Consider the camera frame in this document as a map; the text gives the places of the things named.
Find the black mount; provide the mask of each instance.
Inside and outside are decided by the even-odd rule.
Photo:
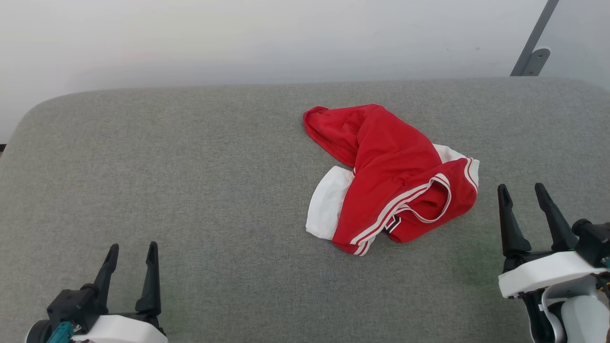
[[[572,231],[580,237],[575,250],[585,261],[594,267],[610,267],[610,223],[595,225],[581,219]]]
[[[113,244],[93,284],[85,284],[78,291],[64,289],[47,308],[49,320],[38,321],[30,330],[26,343],[45,343],[62,322],[71,322],[76,334],[86,334],[100,316],[108,314],[106,305],[110,277],[117,268],[118,244]],[[159,248],[151,242],[146,255],[146,278],[142,297],[135,303],[135,311],[119,316],[150,323],[162,334],[157,316],[161,313],[159,285]]]

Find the white stripe trim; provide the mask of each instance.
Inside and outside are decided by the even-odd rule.
[[[383,208],[383,210],[381,210],[381,213],[379,213],[379,215],[377,216],[377,221],[375,221],[374,224],[372,224],[371,226],[369,226],[368,228],[364,229],[363,232],[361,232],[358,236],[354,237],[350,244],[357,244],[357,242],[361,239],[366,237],[368,234],[370,234],[371,232],[375,231],[376,229],[378,229],[379,227],[383,228],[385,222],[389,219],[386,218],[386,215],[388,214],[388,212],[394,208],[394,206],[396,206],[396,204],[401,200],[404,199],[405,197],[409,197],[411,196],[413,193],[416,193],[419,190],[423,190],[425,192],[426,189],[426,184],[423,184],[421,186],[418,186],[416,188],[410,189],[404,193],[401,193],[399,196],[395,197],[394,199],[390,200],[390,202],[387,203],[387,205]]]
[[[441,163],[447,163],[449,161],[456,161],[459,159],[465,159],[466,156],[458,153],[454,149],[451,149],[449,146],[433,144],[434,149],[436,149],[436,153],[439,155]]]
[[[368,249],[371,247],[371,243],[373,243],[374,240],[375,240],[375,237],[368,240],[367,243],[365,244],[364,251],[362,253],[360,253],[358,256],[362,257],[362,256],[366,255]]]
[[[375,223],[372,226],[369,226],[363,232],[358,234],[358,236],[354,237],[351,240],[350,244],[360,245],[360,244],[362,244],[362,242],[359,242],[359,241],[362,240],[363,238],[366,238],[369,234],[372,233],[373,237],[375,235],[377,235],[379,233],[379,231],[381,231],[383,229],[383,227],[385,227],[385,224],[387,223],[388,220],[390,220],[392,215],[397,213],[398,209],[401,209],[402,211],[407,210],[406,207],[401,208],[401,206],[405,205],[406,203],[408,203],[410,201],[413,201],[414,199],[419,197],[421,194],[424,194],[428,189],[430,189],[430,187],[432,186],[432,183],[434,181],[438,181],[441,184],[443,184],[449,192],[449,196],[447,197],[447,202],[445,203],[445,208],[443,208],[443,212],[441,214],[441,216],[442,216],[445,213],[445,211],[447,210],[447,207],[449,206],[449,203],[451,201],[451,189],[450,189],[449,180],[447,179],[447,177],[441,173],[438,173],[438,174],[434,175],[428,181],[427,184],[423,184],[423,185],[420,185],[413,189],[410,189],[410,190],[400,194],[399,196],[395,197],[394,199],[390,200],[387,203],[387,205],[383,208],[383,210],[381,210],[381,213],[379,213],[379,215],[377,216],[377,221],[375,221]]]
[[[398,225],[400,225],[400,223],[401,223],[402,221],[403,221],[403,219],[402,219],[401,217],[398,217],[398,220],[397,220],[397,222],[398,222],[398,223],[396,223],[396,224],[394,225],[394,227],[392,227],[392,229],[390,229],[390,231],[388,231],[388,232],[389,232],[389,233],[392,233],[392,231],[394,231],[394,229],[395,229],[395,228],[397,228],[397,227],[398,227]]]
[[[358,249],[356,249],[356,251],[354,252],[354,255],[359,255],[360,252],[362,252],[362,249],[364,249],[364,246],[367,244],[367,242],[364,242],[364,244],[358,246]]]
[[[436,217],[435,219],[427,219],[422,217],[419,213],[417,213],[414,209],[412,209],[408,204],[404,204],[402,206],[400,206],[400,210],[396,211],[394,214],[399,213],[399,212],[403,212],[403,211],[411,211],[416,217],[417,219],[419,219],[420,222],[422,223],[434,223],[436,222],[438,219],[440,219],[441,217],[443,217],[443,215],[445,214],[445,212],[447,211],[447,208],[449,208],[449,203],[451,202],[451,188],[449,187],[449,182],[447,180],[447,183],[445,183],[445,181],[443,181],[441,178],[433,178],[436,181],[438,181],[438,183],[440,183],[441,185],[445,186],[445,188],[447,188],[447,202],[445,203],[445,207],[443,208],[443,210],[440,212],[439,216]]]
[[[480,161],[477,159],[472,159],[472,163],[470,164],[470,169],[468,170],[468,175],[475,183],[476,193],[479,192],[479,164]]]
[[[473,158],[468,158],[468,162],[466,163],[466,167],[464,167],[464,178],[472,185],[472,187],[475,188],[475,192],[478,193],[479,192],[479,185],[477,185],[477,183],[475,182],[475,180],[473,180],[473,178],[472,178],[472,176],[470,174],[470,171],[472,170],[473,164],[474,164],[474,159]],[[478,163],[477,163],[477,166],[476,166],[476,172],[477,172],[477,175],[478,175]]]
[[[390,223],[390,221],[388,221],[388,222],[386,223],[386,229],[387,229],[387,228],[389,228],[390,226],[394,225],[394,223],[396,223],[396,218],[395,218],[395,217],[396,217],[396,216],[395,216],[395,215],[393,215],[393,216],[392,216],[392,218],[390,218],[390,220],[391,220],[392,222]]]

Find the gray fabric surface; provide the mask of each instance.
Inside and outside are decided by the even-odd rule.
[[[379,103],[481,160],[475,207],[363,258],[305,232],[337,165],[302,113]],[[534,248],[551,238],[534,183],[569,222],[608,221],[610,94],[577,81],[498,78],[110,90],[30,111],[0,159],[0,334],[18,342],[63,288],[119,263],[109,308],[132,311],[159,243],[170,342],[526,342],[502,299],[496,187]]]

